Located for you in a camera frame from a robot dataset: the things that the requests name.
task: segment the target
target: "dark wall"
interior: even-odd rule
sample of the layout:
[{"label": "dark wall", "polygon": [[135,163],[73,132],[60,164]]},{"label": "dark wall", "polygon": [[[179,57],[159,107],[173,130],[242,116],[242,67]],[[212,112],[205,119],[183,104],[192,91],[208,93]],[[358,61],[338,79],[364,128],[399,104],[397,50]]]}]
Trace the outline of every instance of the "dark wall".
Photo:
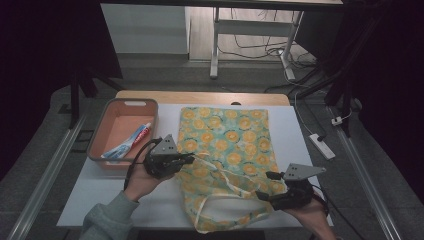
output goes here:
[{"label": "dark wall", "polygon": [[424,202],[423,5],[393,1],[355,65],[360,119]]},{"label": "dark wall", "polygon": [[76,69],[90,66],[114,77],[121,72],[97,1],[0,4],[2,178],[41,124],[51,94],[69,85]]}]

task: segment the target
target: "floral cloth bag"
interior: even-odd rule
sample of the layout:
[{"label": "floral cloth bag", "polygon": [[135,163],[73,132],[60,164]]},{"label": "floral cloth bag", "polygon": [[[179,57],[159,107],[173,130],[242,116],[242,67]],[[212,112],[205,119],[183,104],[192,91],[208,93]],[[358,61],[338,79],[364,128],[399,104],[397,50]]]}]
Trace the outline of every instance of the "floral cloth bag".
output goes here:
[{"label": "floral cloth bag", "polygon": [[257,199],[256,191],[282,193],[280,181],[266,172],[279,172],[268,128],[267,110],[185,107],[181,110],[177,143],[181,153],[195,153],[193,164],[176,174],[185,211],[200,233],[237,229],[266,218],[269,203],[237,219],[216,220],[203,213],[208,200]]}]

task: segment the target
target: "gray sleeve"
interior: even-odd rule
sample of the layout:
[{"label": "gray sleeve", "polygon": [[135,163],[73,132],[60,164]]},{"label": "gray sleeve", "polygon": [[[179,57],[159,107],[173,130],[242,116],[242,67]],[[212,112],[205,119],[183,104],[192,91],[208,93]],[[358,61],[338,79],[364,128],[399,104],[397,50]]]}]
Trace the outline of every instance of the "gray sleeve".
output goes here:
[{"label": "gray sleeve", "polygon": [[95,205],[84,218],[80,239],[126,239],[133,226],[131,214],[139,205],[123,191],[108,205]]}]

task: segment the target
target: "robotic arm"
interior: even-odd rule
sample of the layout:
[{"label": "robotic arm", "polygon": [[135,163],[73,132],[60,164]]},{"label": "robotic arm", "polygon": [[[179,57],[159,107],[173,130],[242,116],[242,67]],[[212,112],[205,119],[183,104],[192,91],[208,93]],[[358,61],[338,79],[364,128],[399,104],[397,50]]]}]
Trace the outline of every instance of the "robotic arm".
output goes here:
[{"label": "robotic arm", "polygon": [[256,195],[260,200],[269,202],[274,210],[301,208],[309,204],[314,198],[323,204],[324,210],[328,214],[327,204],[322,198],[314,194],[312,185],[308,181],[308,178],[324,172],[326,172],[325,168],[291,163],[285,173],[266,173],[269,179],[283,179],[288,188],[286,193],[269,196],[267,193],[257,191]]},{"label": "robotic arm", "polygon": [[[130,165],[124,189],[128,185],[134,165],[140,164],[137,163],[138,157],[150,144],[155,144],[155,146],[148,151],[142,164],[144,164],[147,173],[157,179],[177,173],[184,164],[192,164],[194,161],[193,153],[178,153],[177,146],[171,134],[168,134],[164,139],[152,139],[141,148]],[[286,193],[269,196],[267,193],[257,191],[256,195],[260,200],[269,202],[274,210],[301,208],[309,204],[312,198],[315,198],[323,204],[326,213],[328,213],[327,204],[319,196],[314,194],[312,185],[308,181],[308,178],[324,172],[326,172],[325,168],[291,163],[285,173],[266,173],[269,179],[283,179],[288,187]]]}]

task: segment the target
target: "aluminum rail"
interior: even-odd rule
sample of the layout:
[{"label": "aluminum rail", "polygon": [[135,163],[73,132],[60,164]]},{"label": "aluminum rail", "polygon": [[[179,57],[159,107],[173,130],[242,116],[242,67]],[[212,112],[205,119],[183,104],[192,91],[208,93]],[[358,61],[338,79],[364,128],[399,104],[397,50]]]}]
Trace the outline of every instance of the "aluminum rail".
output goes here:
[{"label": "aluminum rail", "polygon": [[53,186],[53,183],[56,180],[56,177],[62,168],[62,165],[65,162],[69,151],[71,150],[72,144],[77,138],[78,133],[81,130],[85,119],[87,118],[91,100],[88,100],[87,102],[88,104],[85,106],[84,112],[79,118],[78,122],[75,124],[74,128],[68,129],[62,141],[60,142],[59,147],[51,158],[49,165],[43,173],[43,176],[41,177],[31,197],[22,210],[21,215],[15,223],[15,226],[12,228],[12,231],[7,238],[8,240],[25,239],[28,235],[28,232],[34,223],[39,210],[46,200],[47,195],[49,194],[49,191]]},{"label": "aluminum rail", "polygon": [[[332,118],[335,116],[331,112],[330,108],[327,108],[329,115]],[[371,179],[366,166],[364,165],[361,157],[359,156],[358,150],[355,147],[355,144],[352,142],[351,138],[348,138],[344,131],[340,127],[337,128],[337,134],[340,138],[340,141],[348,155],[348,158],[353,166],[353,169],[356,172],[359,182],[362,185],[362,188],[367,195],[368,201],[371,204],[371,207],[375,210],[378,221],[380,222],[381,228],[386,235],[387,239],[390,240],[401,240],[402,236],[399,230],[396,227],[396,224],[390,215],[390,212],[387,209],[387,205],[384,203],[383,199],[380,197],[377,188],[374,185],[373,180]]]}]

